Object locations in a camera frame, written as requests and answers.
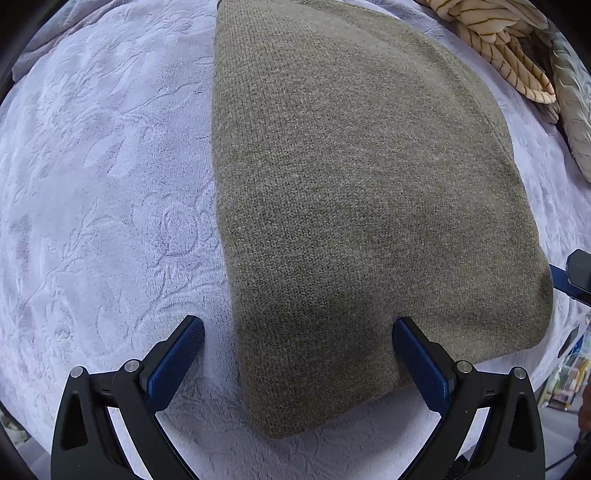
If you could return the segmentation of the olive knitted sweater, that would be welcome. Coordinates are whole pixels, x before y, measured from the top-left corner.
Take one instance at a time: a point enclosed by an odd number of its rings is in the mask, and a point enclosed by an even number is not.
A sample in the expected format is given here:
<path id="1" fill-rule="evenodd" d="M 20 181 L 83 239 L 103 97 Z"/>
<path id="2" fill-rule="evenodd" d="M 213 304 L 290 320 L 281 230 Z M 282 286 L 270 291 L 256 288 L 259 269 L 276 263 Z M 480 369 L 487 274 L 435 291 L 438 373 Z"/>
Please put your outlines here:
<path id="1" fill-rule="evenodd" d="M 212 155 L 239 380 L 263 434 L 407 385 L 399 317 L 475 363 L 544 338 L 550 271 L 504 115 L 401 20 L 222 2 Z"/>

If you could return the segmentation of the cream patterned cushion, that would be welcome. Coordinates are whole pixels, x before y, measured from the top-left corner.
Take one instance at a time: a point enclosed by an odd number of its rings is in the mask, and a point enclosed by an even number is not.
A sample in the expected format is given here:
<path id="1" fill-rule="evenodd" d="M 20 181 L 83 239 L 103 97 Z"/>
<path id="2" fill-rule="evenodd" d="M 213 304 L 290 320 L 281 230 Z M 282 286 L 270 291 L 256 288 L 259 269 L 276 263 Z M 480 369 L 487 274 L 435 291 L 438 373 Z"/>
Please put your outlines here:
<path id="1" fill-rule="evenodd" d="M 590 182 L 590 74 L 573 46 L 551 23 L 550 60 L 561 119 L 571 154 Z"/>

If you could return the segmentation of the cream striped garment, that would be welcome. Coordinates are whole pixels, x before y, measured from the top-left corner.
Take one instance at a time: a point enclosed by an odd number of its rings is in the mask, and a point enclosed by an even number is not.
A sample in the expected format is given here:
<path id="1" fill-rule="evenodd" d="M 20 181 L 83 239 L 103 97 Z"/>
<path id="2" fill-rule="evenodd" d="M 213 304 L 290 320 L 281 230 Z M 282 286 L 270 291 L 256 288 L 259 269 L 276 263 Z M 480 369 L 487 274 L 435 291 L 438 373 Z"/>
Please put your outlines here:
<path id="1" fill-rule="evenodd" d="M 549 27 L 547 17 L 531 2 L 426 0 L 421 4 L 452 23 L 457 35 L 521 95 L 538 104 L 556 102 L 551 81 L 519 42 Z"/>

